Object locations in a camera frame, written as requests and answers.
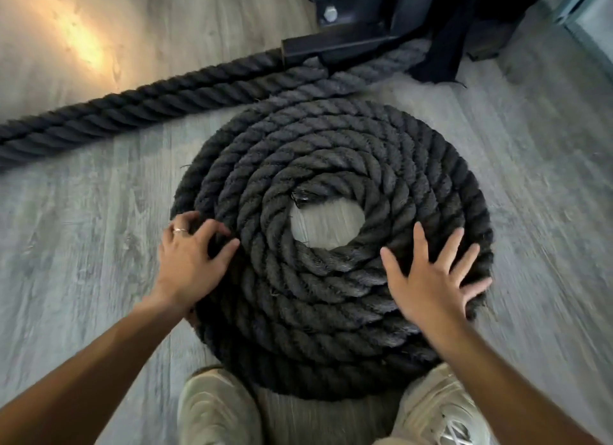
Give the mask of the person's white sneaker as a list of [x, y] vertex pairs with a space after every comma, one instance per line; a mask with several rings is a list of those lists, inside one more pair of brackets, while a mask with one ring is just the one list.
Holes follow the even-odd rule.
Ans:
[[447, 363], [405, 390], [392, 432], [372, 445], [492, 445], [492, 431]]
[[195, 372], [178, 401], [179, 445], [264, 445], [254, 396], [221, 366]]

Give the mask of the person's left hand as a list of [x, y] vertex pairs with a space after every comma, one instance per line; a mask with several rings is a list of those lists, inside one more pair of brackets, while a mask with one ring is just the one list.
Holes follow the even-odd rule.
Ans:
[[159, 271], [149, 300], [180, 316], [210, 294], [224, 276], [211, 272], [208, 246], [216, 235], [230, 237], [231, 233], [214, 219], [206, 219], [191, 232], [199, 218], [197, 211], [175, 216], [163, 230], [158, 247]]

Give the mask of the person's right forearm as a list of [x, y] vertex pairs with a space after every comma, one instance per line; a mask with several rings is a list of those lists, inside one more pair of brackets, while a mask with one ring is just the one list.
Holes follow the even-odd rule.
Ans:
[[420, 325], [500, 445], [603, 445], [511, 367], [461, 316]]

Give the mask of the black metal rack base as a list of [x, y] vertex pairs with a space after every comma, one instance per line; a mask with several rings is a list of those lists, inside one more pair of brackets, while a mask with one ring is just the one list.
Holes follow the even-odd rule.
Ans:
[[[318, 57], [337, 64], [413, 38], [424, 27], [434, 0], [310, 0], [315, 7], [319, 31], [281, 44], [286, 67]], [[338, 24], [323, 26], [322, 12], [334, 5]]]

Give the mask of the person's left forearm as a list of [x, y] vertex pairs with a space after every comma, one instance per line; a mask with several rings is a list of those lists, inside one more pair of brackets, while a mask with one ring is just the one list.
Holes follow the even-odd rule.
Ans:
[[87, 347], [0, 408], [0, 445], [94, 445], [190, 304], [149, 295]]

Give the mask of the person's right hand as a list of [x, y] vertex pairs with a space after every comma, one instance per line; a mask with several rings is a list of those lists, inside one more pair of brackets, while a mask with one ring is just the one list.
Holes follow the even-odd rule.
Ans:
[[461, 287], [479, 251], [478, 244], [470, 245], [458, 261], [455, 259], [450, 273], [443, 273], [434, 267], [435, 262], [430, 262], [424, 229], [421, 223], [416, 223], [409, 289], [406, 293], [390, 293], [403, 316], [425, 334], [448, 324], [466, 325]]

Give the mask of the person's left white sneaker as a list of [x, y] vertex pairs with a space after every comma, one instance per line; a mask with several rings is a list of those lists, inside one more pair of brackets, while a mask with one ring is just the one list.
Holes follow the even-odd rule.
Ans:
[[221, 366], [195, 372], [178, 401], [179, 445], [264, 445], [254, 396]]

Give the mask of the pale glass door frame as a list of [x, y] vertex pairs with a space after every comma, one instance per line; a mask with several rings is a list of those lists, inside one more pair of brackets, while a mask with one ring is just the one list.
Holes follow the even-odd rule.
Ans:
[[561, 0], [554, 22], [565, 28], [613, 79], [613, 0]]

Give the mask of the person's right white sneaker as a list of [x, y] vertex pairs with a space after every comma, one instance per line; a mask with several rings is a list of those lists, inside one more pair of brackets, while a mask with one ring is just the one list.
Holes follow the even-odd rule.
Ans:
[[447, 363], [405, 390], [392, 432], [372, 445], [492, 445], [492, 431]]

